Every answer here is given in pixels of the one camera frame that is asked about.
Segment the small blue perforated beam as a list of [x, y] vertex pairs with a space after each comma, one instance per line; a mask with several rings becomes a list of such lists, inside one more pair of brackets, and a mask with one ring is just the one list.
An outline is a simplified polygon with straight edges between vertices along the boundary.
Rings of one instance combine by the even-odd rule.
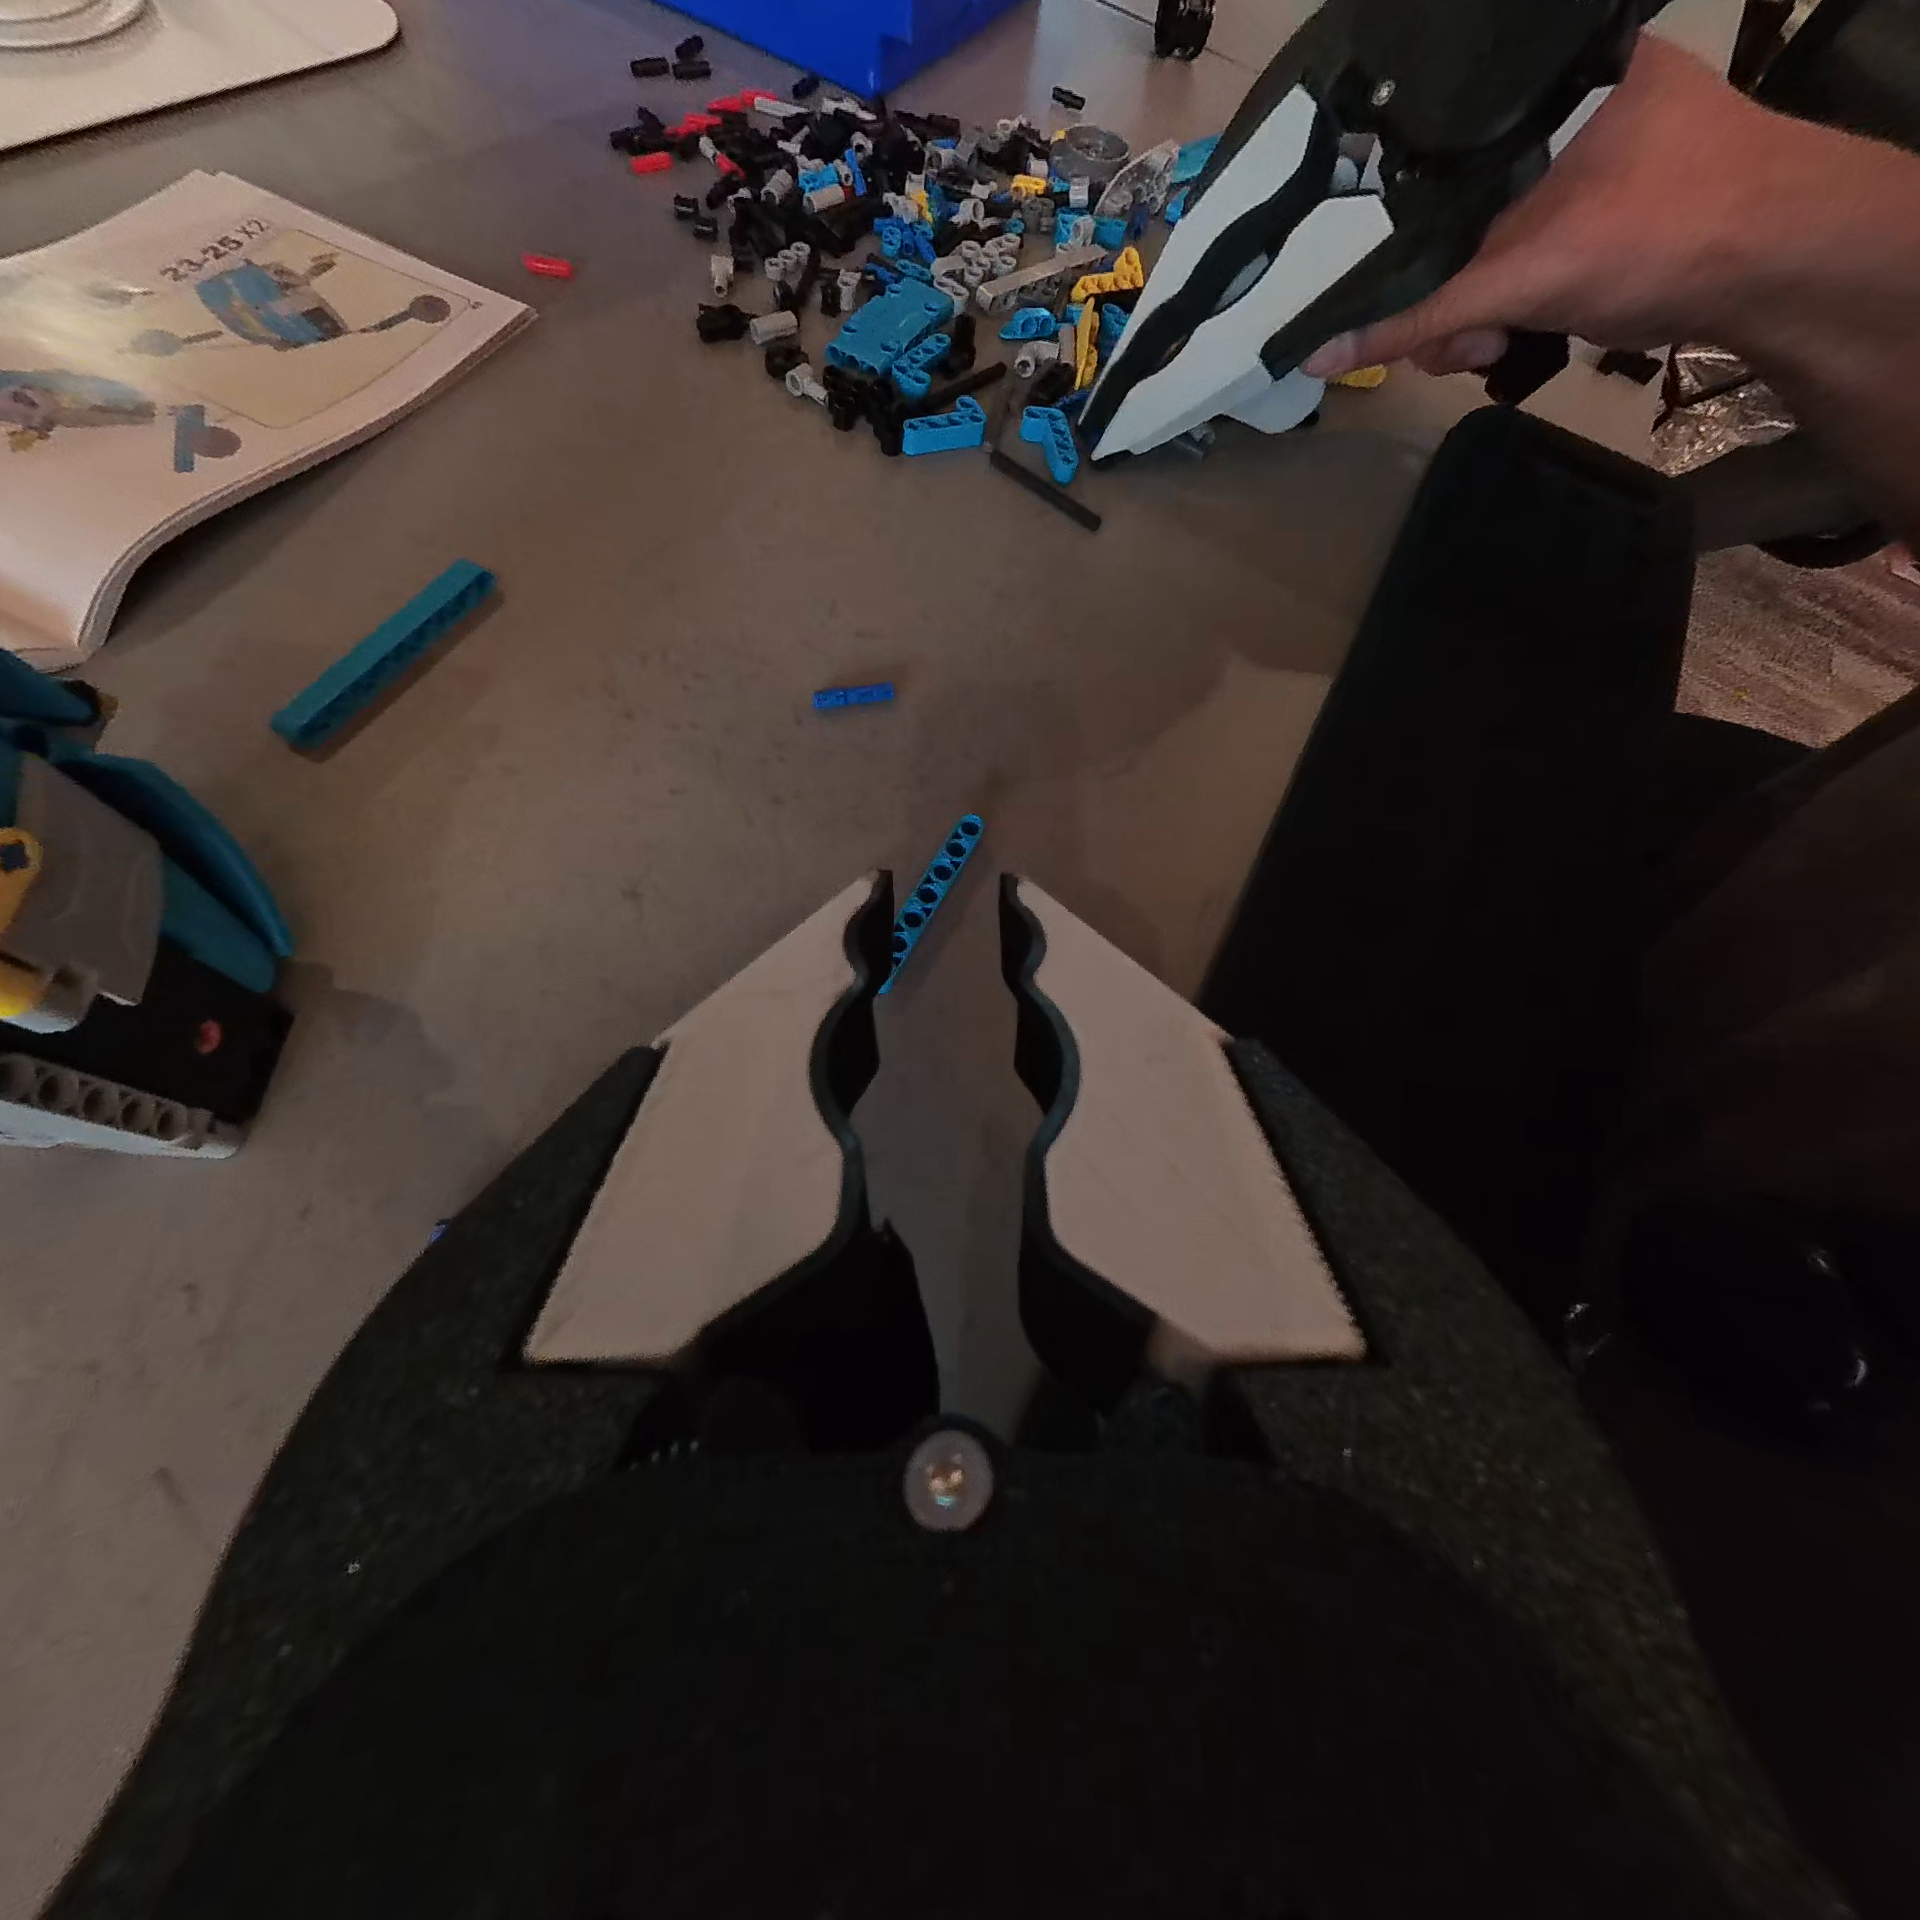
[[894, 989], [915, 948], [920, 946], [928, 924], [940, 912], [961, 874], [967, 870], [984, 829], [987, 824], [983, 816], [975, 812], [961, 816], [955, 825], [948, 828], [940, 848], [927, 861], [923, 876], [919, 876], [909, 890], [904, 904], [896, 908], [890, 930], [890, 963], [876, 989], [878, 995], [889, 995]]

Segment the instruction booklet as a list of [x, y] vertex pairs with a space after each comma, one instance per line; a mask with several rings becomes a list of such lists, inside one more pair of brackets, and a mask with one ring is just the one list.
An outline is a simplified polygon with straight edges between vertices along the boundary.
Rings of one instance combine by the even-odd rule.
[[199, 524], [422, 408], [535, 310], [229, 172], [3, 260], [3, 646], [62, 671]]

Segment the blue toy robot model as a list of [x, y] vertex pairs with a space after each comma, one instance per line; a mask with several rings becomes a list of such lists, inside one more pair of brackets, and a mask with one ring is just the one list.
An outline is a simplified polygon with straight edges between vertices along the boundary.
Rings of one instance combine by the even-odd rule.
[[222, 1161], [292, 1031], [295, 941], [219, 816], [105, 749], [113, 709], [3, 654], [3, 1144]]

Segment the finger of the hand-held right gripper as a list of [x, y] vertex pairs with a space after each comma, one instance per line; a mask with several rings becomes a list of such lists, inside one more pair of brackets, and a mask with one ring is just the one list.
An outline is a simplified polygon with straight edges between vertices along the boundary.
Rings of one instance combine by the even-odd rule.
[[[1238, 271], [1281, 251], [1293, 230], [1329, 198], [1337, 144], [1333, 123], [1302, 83], [1258, 108], [1247, 125], [1222, 133], [1147, 284], [1173, 248], [1173, 281], [1198, 276], [1195, 304], [1229, 294]], [[1093, 391], [1078, 415], [1085, 439], [1091, 439], [1091, 400]]]
[[1378, 194], [1314, 205], [1279, 251], [1238, 270], [1227, 294], [1195, 302], [1198, 274], [1174, 281], [1164, 248], [1088, 401], [1096, 462], [1144, 456], [1229, 420], [1281, 436], [1317, 413], [1327, 383], [1269, 372], [1262, 351], [1392, 232]]

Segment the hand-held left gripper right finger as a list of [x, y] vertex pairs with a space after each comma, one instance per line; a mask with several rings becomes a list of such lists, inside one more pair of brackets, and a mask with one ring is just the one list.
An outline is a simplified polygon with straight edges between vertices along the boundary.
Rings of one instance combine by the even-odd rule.
[[1005, 874], [1023, 1166], [1021, 1326], [1046, 1369], [1357, 1364], [1366, 1337], [1231, 1035], [1059, 897]]

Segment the pile of building pieces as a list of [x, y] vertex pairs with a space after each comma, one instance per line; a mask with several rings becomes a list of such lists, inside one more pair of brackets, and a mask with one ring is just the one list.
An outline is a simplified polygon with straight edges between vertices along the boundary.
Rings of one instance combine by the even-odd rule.
[[751, 339], [839, 431], [892, 458], [987, 444], [983, 388], [1012, 385], [1031, 488], [1070, 497], [1096, 463], [1080, 413], [1222, 135], [1135, 146], [1056, 108], [969, 125], [831, 90], [745, 87], [607, 135], [638, 178], [703, 165], [671, 213], [717, 245], [703, 341]]

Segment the blue storage bin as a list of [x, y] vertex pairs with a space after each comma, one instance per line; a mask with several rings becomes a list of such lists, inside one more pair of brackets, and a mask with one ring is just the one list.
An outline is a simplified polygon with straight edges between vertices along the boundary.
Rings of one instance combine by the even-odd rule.
[[1021, 1], [664, 1], [664, 8], [859, 93], [890, 93]]

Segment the black perforated office chair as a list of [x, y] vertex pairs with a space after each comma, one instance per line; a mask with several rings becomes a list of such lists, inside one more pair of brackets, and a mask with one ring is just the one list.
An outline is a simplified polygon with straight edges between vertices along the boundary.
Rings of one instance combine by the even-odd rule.
[[1433, 456], [1201, 1005], [1559, 1342], [1620, 1112], [1685, 497], [1535, 413]]

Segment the person's brown shirt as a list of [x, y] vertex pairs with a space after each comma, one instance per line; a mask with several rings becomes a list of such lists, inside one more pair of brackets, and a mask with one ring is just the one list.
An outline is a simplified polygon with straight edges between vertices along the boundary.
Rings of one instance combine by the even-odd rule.
[[1916, 692], [1673, 734], [1587, 1393], [1790, 1836], [1916, 1915]]

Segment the crinkled silver wrapper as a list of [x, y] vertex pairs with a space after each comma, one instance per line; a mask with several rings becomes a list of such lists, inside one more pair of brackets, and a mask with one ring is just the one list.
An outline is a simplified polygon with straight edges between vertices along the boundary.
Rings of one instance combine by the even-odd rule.
[[1650, 427], [1656, 471], [1682, 476], [1795, 431], [1787, 401], [1736, 351], [1699, 341], [1669, 347]]

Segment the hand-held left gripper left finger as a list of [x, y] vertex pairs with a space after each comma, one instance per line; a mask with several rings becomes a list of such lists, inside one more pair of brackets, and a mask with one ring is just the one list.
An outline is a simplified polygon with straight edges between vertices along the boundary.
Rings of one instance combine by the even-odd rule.
[[878, 1048], [886, 872], [857, 876], [653, 1043], [653, 1078], [525, 1342], [535, 1365], [680, 1365], [847, 1244]]

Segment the thick teal perforated beam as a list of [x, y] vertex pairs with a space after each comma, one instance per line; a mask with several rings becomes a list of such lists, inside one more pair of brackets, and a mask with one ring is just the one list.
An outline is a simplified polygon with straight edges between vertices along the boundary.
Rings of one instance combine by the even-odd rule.
[[279, 708], [270, 732], [296, 752], [325, 747], [385, 700], [496, 588], [496, 574], [472, 560], [446, 566]]

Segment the person's right hand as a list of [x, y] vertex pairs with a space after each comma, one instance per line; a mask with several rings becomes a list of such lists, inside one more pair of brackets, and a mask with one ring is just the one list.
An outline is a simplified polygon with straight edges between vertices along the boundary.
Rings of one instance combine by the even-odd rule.
[[1620, 83], [1415, 305], [1346, 329], [1305, 372], [1412, 362], [1490, 370], [1522, 331], [1603, 347], [1715, 341], [1780, 391], [1832, 405], [1880, 248], [1906, 221], [1914, 155], [1768, 109], [1644, 33]]

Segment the person's right forearm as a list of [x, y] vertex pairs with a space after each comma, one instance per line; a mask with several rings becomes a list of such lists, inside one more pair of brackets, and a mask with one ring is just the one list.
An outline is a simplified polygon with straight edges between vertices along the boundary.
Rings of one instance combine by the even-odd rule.
[[1795, 114], [1776, 379], [1893, 536], [1918, 532], [1916, 149]]

